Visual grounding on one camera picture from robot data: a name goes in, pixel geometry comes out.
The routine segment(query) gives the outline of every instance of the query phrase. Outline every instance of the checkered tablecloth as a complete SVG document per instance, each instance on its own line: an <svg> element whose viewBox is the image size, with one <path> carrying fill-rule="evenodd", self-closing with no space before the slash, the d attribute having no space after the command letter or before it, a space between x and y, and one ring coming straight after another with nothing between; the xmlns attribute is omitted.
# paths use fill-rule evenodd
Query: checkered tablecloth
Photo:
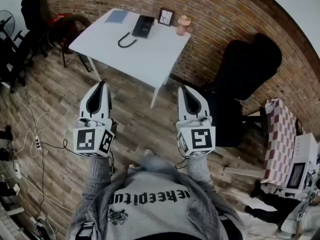
<svg viewBox="0 0 320 240"><path fill-rule="evenodd" d="M296 117L279 98L265 105L270 113L269 140L262 183L282 186L286 181L295 146Z"/></svg>

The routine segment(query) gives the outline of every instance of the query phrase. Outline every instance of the white table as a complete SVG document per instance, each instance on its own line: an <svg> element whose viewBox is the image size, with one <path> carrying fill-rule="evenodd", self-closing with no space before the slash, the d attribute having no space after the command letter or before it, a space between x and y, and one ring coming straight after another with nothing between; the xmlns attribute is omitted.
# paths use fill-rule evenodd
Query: white table
<svg viewBox="0 0 320 240"><path fill-rule="evenodd" d="M135 28L140 15L129 12L121 24L105 23L113 10L118 9L111 9L95 21L69 48L88 57L99 81L101 77L92 59L154 87L150 106L153 108L159 89L166 84L190 33L179 36L176 34L176 27L158 24L158 20L155 20L147 39L138 37L138 41L132 46L120 48L118 40ZM128 45L134 39L130 34L121 44Z"/></svg>

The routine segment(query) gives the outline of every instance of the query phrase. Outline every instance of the white wall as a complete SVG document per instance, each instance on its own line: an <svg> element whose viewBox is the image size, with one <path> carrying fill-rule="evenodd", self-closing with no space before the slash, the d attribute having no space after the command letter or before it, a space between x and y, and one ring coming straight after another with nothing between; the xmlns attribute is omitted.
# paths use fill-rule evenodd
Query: white wall
<svg viewBox="0 0 320 240"><path fill-rule="evenodd" d="M0 0L0 11L9 11L12 13L15 20L15 28L13 35L11 36L12 38L14 38L20 30L22 30L23 36L28 32L24 17L21 13L21 1L22 0Z"/></svg>
<svg viewBox="0 0 320 240"><path fill-rule="evenodd" d="M295 20L320 57L320 0L276 0Z"/></svg>

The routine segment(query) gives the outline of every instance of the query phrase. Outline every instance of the brick wall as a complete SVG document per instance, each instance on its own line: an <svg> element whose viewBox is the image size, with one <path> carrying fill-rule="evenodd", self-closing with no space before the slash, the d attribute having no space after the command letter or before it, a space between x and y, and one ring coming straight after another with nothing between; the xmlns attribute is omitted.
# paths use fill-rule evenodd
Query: brick wall
<svg viewBox="0 0 320 240"><path fill-rule="evenodd" d="M271 37L281 48L278 73L247 101L245 114L266 99L281 98L308 132L320 138L320 61L311 44L274 0L47 0L52 15L82 14L94 21L111 8L158 17L161 7L174 10L174 24L182 14L192 20L192 35L173 73L198 86L211 82L226 45L250 42L257 32Z"/></svg>

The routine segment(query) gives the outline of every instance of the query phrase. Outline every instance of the power strip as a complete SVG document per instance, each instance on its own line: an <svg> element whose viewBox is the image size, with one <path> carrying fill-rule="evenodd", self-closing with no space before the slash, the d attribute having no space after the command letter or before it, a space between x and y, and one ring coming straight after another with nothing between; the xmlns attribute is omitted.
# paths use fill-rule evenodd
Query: power strip
<svg viewBox="0 0 320 240"><path fill-rule="evenodd" d="M41 149L42 149L42 146L41 146L41 144L40 144L40 139L39 139L39 135L38 135L38 134L35 135L35 146L36 146L36 148L37 148L38 150L41 150Z"/></svg>
<svg viewBox="0 0 320 240"><path fill-rule="evenodd" d="M18 179L21 179L21 178L22 178L22 175L21 175L20 164L19 164L18 162L14 162L14 168L15 168L15 176L16 176Z"/></svg>

